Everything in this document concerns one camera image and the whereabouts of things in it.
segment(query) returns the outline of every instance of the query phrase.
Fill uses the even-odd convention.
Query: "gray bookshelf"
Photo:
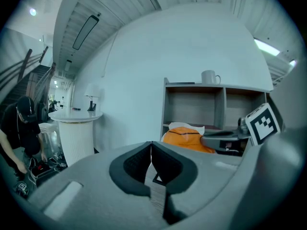
[[[269,92],[261,89],[169,83],[165,78],[160,138],[168,131],[171,122],[205,126],[206,131],[212,132],[237,129],[240,117],[245,117],[267,101],[272,106]],[[282,119],[275,112],[277,109],[273,111],[282,128]]]

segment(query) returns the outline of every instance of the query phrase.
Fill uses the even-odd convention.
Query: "fluorescent light fixture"
[[[30,15],[36,16],[36,10],[35,9],[30,9]]]
[[[87,21],[85,22],[85,24],[83,25],[81,31],[79,32],[74,44],[73,44],[73,48],[76,50],[79,50],[79,48],[81,47],[83,41],[85,40],[85,38],[87,37],[87,35],[91,32],[91,30],[96,26],[96,24],[99,22],[99,19],[93,15],[91,15]]]
[[[65,71],[69,71],[70,66],[71,66],[71,60],[67,60],[65,65]]]
[[[295,61],[295,60],[291,60],[291,61],[290,61],[290,65],[293,66],[293,67],[295,67],[296,61]]]
[[[274,47],[272,47],[271,45],[268,45],[262,41],[259,41],[258,39],[255,39],[255,42],[258,46],[259,49],[265,51],[265,52],[268,52],[269,54],[271,55],[274,55],[274,56],[277,56],[280,51]]]

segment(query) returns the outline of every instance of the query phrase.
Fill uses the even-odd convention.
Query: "mug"
[[[207,70],[203,71],[201,73],[201,82],[202,84],[216,84],[216,77],[219,77],[221,83],[221,77],[220,75],[215,75],[215,72],[213,70]]]

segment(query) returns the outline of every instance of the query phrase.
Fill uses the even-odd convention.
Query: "person's hand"
[[[44,152],[41,153],[42,161],[47,162],[47,156]]]
[[[19,169],[19,171],[21,172],[21,173],[23,173],[23,174],[26,174],[28,171],[27,171],[27,169],[25,168],[25,164],[23,163],[23,162],[21,162],[21,161],[19,161],[18,163],[17,163],[17,168]]]

